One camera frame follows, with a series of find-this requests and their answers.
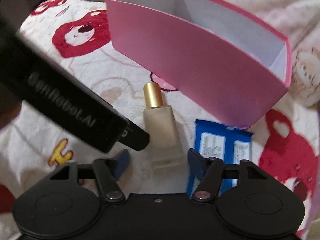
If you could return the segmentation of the gold cap foundation bottle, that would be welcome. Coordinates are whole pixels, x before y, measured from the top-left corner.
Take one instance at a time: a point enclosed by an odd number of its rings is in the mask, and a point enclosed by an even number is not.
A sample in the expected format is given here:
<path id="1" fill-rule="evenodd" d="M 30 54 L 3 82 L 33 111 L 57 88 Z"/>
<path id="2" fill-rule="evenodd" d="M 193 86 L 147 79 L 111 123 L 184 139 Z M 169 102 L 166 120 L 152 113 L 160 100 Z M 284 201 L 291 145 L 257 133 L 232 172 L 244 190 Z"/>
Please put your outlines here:
<path id="1" fill-rule="evenodd" d="M 181 165 L 184 153 L 172 107 L 164 103 L 158 83 L 147 83 L 143 92 L 146 104 L 143 118 L 150 135 L 148 153 L 151 167 L 157 170 Z"/>

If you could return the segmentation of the bear print bed sheet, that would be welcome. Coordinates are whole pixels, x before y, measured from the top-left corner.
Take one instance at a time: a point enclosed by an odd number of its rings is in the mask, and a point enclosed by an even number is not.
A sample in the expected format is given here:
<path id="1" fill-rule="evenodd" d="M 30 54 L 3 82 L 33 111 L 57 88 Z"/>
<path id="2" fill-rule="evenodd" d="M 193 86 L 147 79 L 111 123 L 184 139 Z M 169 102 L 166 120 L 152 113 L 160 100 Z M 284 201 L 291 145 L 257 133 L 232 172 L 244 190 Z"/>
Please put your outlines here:
<path id="1" fill-rule="evenodd" d="M 143 128 L 143 86 L 151 80 L 159 83 L 165 89 L 164 99 L 172 106 L 184 151 L 194 145 L 196 119 L 217 121 L 184 94 L 115 51 L 111 42 L 89 54 L 63 58 L 52 44 L 55 31 L 69 22 L 83 22 L 84 18 L 106 22 L 106 17 L 102 17 L 106 16 L 106 5 L 82 0 L 57 1 L 59 5 L 52 7 L 51 1 L 46 2 L 51 6 L 49 9 L 28 16 L 20 32 L 93 92 Z M 289 90 L 272 108 L 290 120 L 294 131 L 306 139 L 318 157 L 316 107 L 305 108 L 296 99 Z M 266 118 L 263 116 L 249 131 L 254 133 L 252 160 L 257 164 L 270 136 Z M 152 173 L 145 153 L 133 151 L 132 165 L 120 180 L 126 194 L 151 190 Z M 16 239 L 19 235 L 11 214 L 16 197 L 67 160 L 85 164 L 103 155 L 22 103 L 18 117 L 1 130 L 1 239 Z M 319 239 L 319 197 L 311 200 L 307 195 L 304 204 L 307 218 L 302 225 L 303 239 Z"/>

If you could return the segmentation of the pink cardboard box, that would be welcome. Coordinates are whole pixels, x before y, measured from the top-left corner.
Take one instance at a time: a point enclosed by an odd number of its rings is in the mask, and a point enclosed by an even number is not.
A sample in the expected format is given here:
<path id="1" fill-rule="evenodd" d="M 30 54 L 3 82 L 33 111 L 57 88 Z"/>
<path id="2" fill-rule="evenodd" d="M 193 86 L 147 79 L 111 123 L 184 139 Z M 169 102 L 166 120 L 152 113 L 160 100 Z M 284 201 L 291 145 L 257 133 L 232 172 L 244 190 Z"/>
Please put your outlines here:
<path id="1" fill-rule="evenodd" d="M 106 0 L 115 50 L 224 124 L 248 128 L 291 83 L 288 39 L 224 0 Z"/>

